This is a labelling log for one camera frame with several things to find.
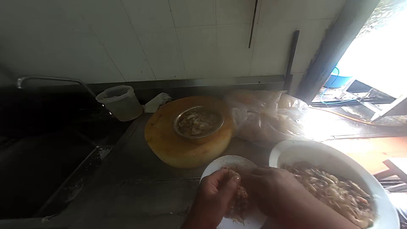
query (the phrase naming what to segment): wooden cutting board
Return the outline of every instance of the wooden cutting board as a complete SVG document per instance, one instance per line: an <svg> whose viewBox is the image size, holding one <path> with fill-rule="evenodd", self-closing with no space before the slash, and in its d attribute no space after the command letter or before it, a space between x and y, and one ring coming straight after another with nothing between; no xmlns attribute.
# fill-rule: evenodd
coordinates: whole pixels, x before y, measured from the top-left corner
<svg viewBox="0 0 407 229"><path fill-rule="evenodd" d="M221 111L225 117L222 127L205 143L194 143L177 135L173 121L184 110L205 106ZM229 108L213 97L186 97L160 107L148 120L144 137L152 151L165 163L177 168L195 168L219 157L228 147L234 133Z"/></svg>

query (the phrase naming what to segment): metal rod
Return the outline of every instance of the metal rod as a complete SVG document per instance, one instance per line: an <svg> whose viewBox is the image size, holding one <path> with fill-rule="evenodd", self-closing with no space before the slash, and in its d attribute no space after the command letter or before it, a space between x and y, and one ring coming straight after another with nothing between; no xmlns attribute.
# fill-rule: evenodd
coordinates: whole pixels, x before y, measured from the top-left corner
<svg viewBox="0 0 407 229"><path fill-rule="evenodd" d="M254 28L254 20L256 18L256 11L257 11L257 2L254 4L254 12L253 12L253 20L252 20L252 29L250 30L250 40L249 40L249 48L252 46L252 38L253 38L253 28Z"/></svg>
<svg viewBox="0 0 407 229"><path fill-rule="evenodd" d="M47 77L47 76L23 76L17 79L17 87L22 88L22 83L27 79L44 79L44 80L53 80L53 81L66 81L74 82L82 85L94 98L96 98L95 93L81 80L79 79L69 79L69 78L60 78L60 77Z"/></svg>
<svg viewBox="0 0 407 229"><path fill-rule="evenodd" d="M290 87L291 83L293 82L293 75L291 75L291 68L293 66L295 50L297 49L298 37L300 35L300 31L297 30L293 34L293 39L291 40L290 46L290 54L288 57L288 64L287 70L285 72L285 83L284 83L284 90L287 90L287 94L290 94Z"/></svg>

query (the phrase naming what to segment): shredded meat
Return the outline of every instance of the shredded meat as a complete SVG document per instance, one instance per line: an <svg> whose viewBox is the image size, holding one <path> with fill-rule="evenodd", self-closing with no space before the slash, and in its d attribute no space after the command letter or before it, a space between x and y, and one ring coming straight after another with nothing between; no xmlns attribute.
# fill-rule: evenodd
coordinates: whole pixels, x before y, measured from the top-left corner
<svg viewBox="0 0 407 229"><path fill-rule="evenodd" d="M235 176L239 174L232 169L229 169L229 175ZM231 218L235 222L240 222L244 224L244 220L250 210L253 208L253 203L249 199L249 195L247 194L245 188L243 186L239 186L235 197L232 200L230 211L226 214L226 218Z"/></svg>
<svg viewBox="0 0 407 229"><path fill-rule="evenodd" d="M283 166L318 200L334 209L360 228L373 224L372 199L356 183L334 176L307 162Z"/></svg>
<svg viewBox="0 0 407 229"><path fill-rule="evenodd" d="M220 117L217 113L195 108L182 114L178 129L186 136L206 135L215 129L219 121Z"/></svg>

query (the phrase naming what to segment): blue hose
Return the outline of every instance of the blue hose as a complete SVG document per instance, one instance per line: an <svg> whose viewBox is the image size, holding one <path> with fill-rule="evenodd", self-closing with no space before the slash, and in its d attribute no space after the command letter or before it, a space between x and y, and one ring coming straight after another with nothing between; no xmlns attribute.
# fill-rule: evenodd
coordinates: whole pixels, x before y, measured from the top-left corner
<svg viewBox="0 0 407 229"><path fill-rule="evenodd" d="M338 70L338 74L337 74L337 76L339 76L339 68L337 68L337 67L334 67L334 69L336 68L336 70ZM343 100L343 101L340 101L340 102L332 102L332 103L327 103L327 102L324 102L324 101L322 101L322 97L325 95L325 92L329 89L329 87L331 87L331 85L335 82L335 80L337 80L338 79L338 77L336 77L333 81L332 81L332 83L328 86L328 87L326 87L326 89L324 90L324 92L321 94L321 97L319 98L319 100L321 101L321 103L323 103L323 104L337 104L337 103L344 103L344 102L348 102L348 101L353 101L353 100L356 100L356 99L348 99L348 100Z"/></svg>

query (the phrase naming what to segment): plastic bag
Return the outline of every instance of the plastic bag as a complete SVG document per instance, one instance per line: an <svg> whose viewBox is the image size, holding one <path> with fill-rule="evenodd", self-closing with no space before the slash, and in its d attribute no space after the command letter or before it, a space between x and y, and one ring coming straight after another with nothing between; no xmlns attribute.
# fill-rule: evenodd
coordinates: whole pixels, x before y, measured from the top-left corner
<svg viewBox="0 0 407 229"><path fill-rule="evenodd" d="M308 105L286 91L237 90L225 97L238 137L261 146L305 140L301 118Z"/></svg>

